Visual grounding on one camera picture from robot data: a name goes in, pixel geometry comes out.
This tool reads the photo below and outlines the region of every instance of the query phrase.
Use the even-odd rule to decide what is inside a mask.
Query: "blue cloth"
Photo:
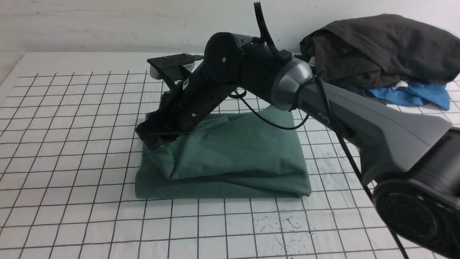
[[[409,87],[368,89],[376,98],[387,100],[402,106],[423,106],[429,103],[448,111],[450,98],[446,85],[422,84],[415,81],[408,82]]]

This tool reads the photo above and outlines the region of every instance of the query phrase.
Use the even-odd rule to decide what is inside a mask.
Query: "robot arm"
[[[390,230],[445,257],[459,258],[460,130],[439,117],[402,113],[322,83],[306,62],[288,51],[273,51],[261,38],[216,33],[204,57],[149,59],[157,79],[170,91],[136,128],[146,147],[192,134],[241,87],[280,110],[303,110],[356,145],[361,183],[378,183],[372,201]],[[184,68],[203,58],[193,73]]]

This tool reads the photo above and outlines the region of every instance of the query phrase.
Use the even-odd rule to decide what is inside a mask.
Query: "green cloth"
[[[293,127],[290,112],[272,106],[264,118]],[[281,198],[310,195],[295,130],[277,129],[252,113],[210,114],[193,134],[148,150],[136,174],[140,199]]]

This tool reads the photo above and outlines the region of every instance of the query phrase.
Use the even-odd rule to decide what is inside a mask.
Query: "black cable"
[[[319,89],[321,91],[321,96],[322,96],[322,99],[323,99],[323,102],[324,102],[324,107],[326,108],[326,114],[328,115],[328,117],[329,117],[329,119],[331,121],[332,129],[335,131],[335,134],[336,134],[337,138],[339,139],[340,145],[342,146],[342,148],[343,148],[343,150],[345,152],[345,155],[347,156],[347,158],[348,158],[348,160],[349,160],[349,162],[351,164],[351,167],[355,171],[356,177],[358,177],[358,180],[360,182],[362,182],[361,181],[361,178],[362,178],[361,177],[361,172],[359,171],[358,166],[356,165],[356,163],[355,163],[355,161],[353,159],[353,156],[350,153],[350,150],[348,149],[347,145],[345,144],[345,140],[344,140],[344,138],[342,136],[342,133],[340,132],[340,130],[337,127],[337,124],[335,122],[334,114],[332,113],[331,105],[329,103],[328,97],[326,96],[326,90],[324,89],[324,84],[323,84],[322,79],[321,79],[320,76],[318,76],[316,78],[316,82],[317,82],[317,84],[319,86]],[[364,186],[364,185],[362,187],[363,187],[364,191],[366,192],[367,196],[369,197],[369,199],[372,201],[372,193],[369,190],[369,188],[367,186]],[[398,245],[398,248],[401,251],[401,254],[404,257],[404,259],[409,259],[409,256],[406,253],[406,249],[404,248],[403,244],[399,240],[399,237],[391,229],[388,229],[388,230],[390,231],[391,235],[393,236],[393,239],[395,240],[396,244]]]
[[[273,42],[273,39],[270,36],[270,33],[268,32],[267,25],[265,24],[265,19],[264,19],[264,14],[262,13],[262,6],[260,5],[260,2],[254,3],[254,9],[256,12],[256,19],[257,19],[257,24],[259,25],[259,30],[260,30],[260,42],[261,44],[264,44],[267,42],[267,46],[270,49],[272,54],[275,54],[278,52],[278,50],[275,47],[275,43]]]
[[[263,120],[264,122],[266,122],[266,123],[272,125],[273,127],[276,127],[276,128],[282,129],[282,130],[296,130],[296,129],[302,127],[302,126],[305,124],[305,122],[307,122],[307,119],[308,119],[308,117],[309,117],[309,115],[307,114],[307,116],[305,116],[305,119],[304,119],[299,125],[297,125],[297,126],[295,126],[295,127],[291,127],[291,128],[283,127],[283,126],[280,126],[280,125],[276,125],[276,124],[274,124],[273,122],[271,122],[271,121],[267,120],[266,118],[262,117],[260,114],[258,114],[258,113],[257,113],[257,112],[246,102],[246,100],[243,99],[243,97],[239,97],[238,99],[242,100],[243,103],[244,103],[244,104],[245,104],[245,105],[246,105],[246,106],[257,116],[257,117],[259,117],[259,119],[261,119],[261,120]]]

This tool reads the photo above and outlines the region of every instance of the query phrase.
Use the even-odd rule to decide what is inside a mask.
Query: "white wall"
[[[0,51],[202,51],[258,35],[254,0],[1,0]],[[262,0],[278,49],[334,20],[396,13],[460,37],[460,0]]]

